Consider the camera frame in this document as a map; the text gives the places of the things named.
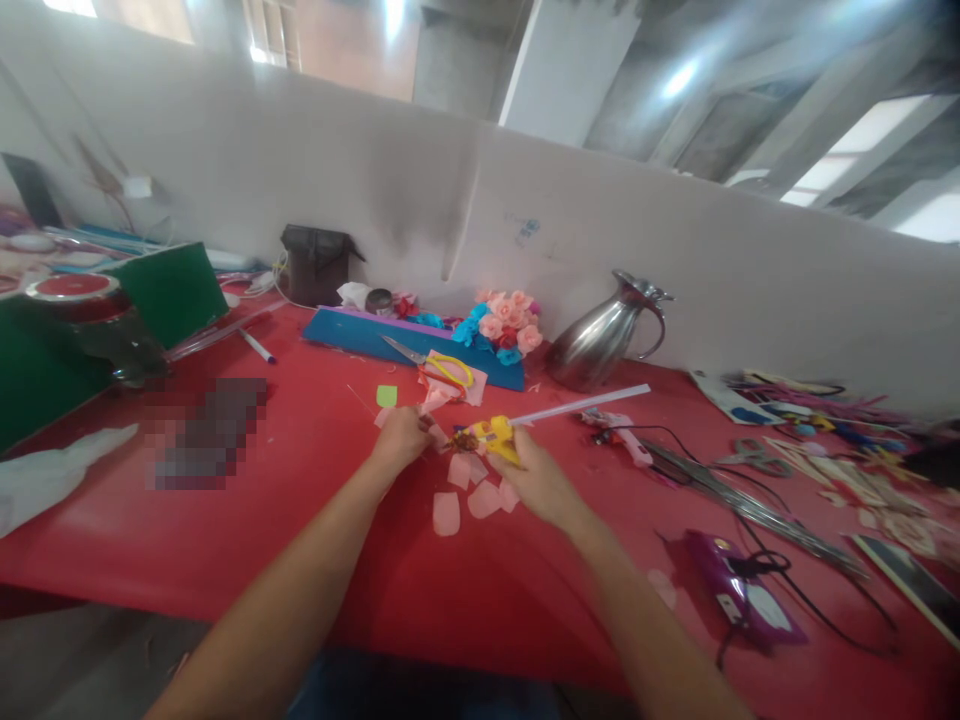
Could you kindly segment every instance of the artificial flower bouquet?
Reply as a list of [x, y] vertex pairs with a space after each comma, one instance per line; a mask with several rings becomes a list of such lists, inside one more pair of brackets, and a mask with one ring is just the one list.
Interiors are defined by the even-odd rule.
[[481, 290], [478, 305], [453, 332], [453, 339], [467, 347], [489, 350], [504, 365], [520, 362], [535, 350], [540, 334], [540, 305], [520, 290], [511, 295]]

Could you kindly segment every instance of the person's left hand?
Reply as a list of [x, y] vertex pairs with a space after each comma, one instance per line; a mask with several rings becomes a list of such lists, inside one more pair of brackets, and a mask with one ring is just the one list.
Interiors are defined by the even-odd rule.
[[428, 426], [415, 407], [396, 408], [383, 424], [370, 458], [394, 474], [399, 473], [433, 442]]

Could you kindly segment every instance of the scissors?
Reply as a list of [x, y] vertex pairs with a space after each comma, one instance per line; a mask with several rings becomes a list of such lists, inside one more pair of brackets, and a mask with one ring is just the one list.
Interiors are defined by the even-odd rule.
[[[422, 353], [414, 352], [413, 350], [408, 348], [406, 345], [403, 345], [402, 343], [398, 343], [396, 340], [394, 340], [391, 337], [387, 337], [386, 335], [381, 335], [380, 337], [386, 340], [387, 343], [394, 350], [396, 350], [398, 353], [400, 353], [405, 358], [410, 360], [414, 365], [416, 365], [417, 369], [420, 371], [421, 377], [426, 376], [429, 378], [433, 378], [434, 380], [439, 380], [440, 382], [446, 383], [447, 385], [452, 385], [459, 391], [461, 400], [466, 398], [467, 396], [466, 388], [471, 387], [473, 385], [473, 372], [470, 370], [470, 368], [468, 368], [462, 362], [457, 360], [457, 358], [450, 357], [449, 355], [434, 355], [433, 357], [430, 357]], [[456, 375], [451, 373], [449, 370], [447, 370], [442, 365], [442, 363], [452, 363], [453, 365], [456, 365], [461, 370], [463, 370], [463, 374], [466, 379], [464, 380], [463, 378], [457, 377]], [[427, 365], [431, 365], [432, 367], [436, 368], [437, 370], [440, 371], [441, 374], [437, 375], [435, 373], [427, 372], [426, 370]]]
[[717, 460], [718, 465], [749, 465], [767, 475], [790, 477], [793, 468], [779, 458], [767, 453], [763, 445], [753, 438], [741, 438], [733, 441], [736, 455]]

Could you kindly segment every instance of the white partition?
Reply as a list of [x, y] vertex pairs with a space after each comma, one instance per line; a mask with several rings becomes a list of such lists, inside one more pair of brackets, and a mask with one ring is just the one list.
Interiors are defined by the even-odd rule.
[[[0, 59], [69, 162], [0, 77], [2, 148], [40, 162], [85, 220], [111, 219], [71, 140], [109, 164], [95, 125], [158, 182], [159, 199], [131, 203], [141, 228], [169, 214], [184, 240], [265, 260], [288, 222], [345, 230], [372, 283], [440, 312], [468, 309], [480, 286], [522, 287], [551, 334], [622, 267], [678, 298], [652, 362], [831, 377], [892, 406], [960, 411], [955, 248], [40, 3], [0, 4]], [[0, 200], [11, 193], [0, 177]]]

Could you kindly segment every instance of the blue paper flower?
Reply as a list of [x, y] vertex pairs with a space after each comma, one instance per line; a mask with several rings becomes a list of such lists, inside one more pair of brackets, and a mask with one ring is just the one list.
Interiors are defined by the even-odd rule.
[[473, 317], [466, 318], [462, 323], [457, 325], [457, 329], [453, 331], [453, 339], [458, 343], [463, 343], [467, 347], [470, 347], [473, 345], [473, 339], [477, 337], [479, 323], [480, 321]]
[[500, 361], [503, 365], [515, 365], [520, 362], [520, 358], [523, 356], [520, 354], [520, 348], [512, 347], [509, 350], [498, 350], [497, 351], [497, 360]]
[[482, 318], [484, 315], [486, 315], [489, 312], [490, 312], [490, 308], [487, 307], [487, 304], [480, 303], [479, 305], [475, 306], [473, 310], [470, 311], [470, 317], [476, 320], [477, 322], [479, 322], [480, 318]]
[[429, 327], [440, 328], [443, 330], [443, 319], [433, 313], [420, 313], [419, 315], [408, 315], [407, 320], [417, 325], [427, 325]]

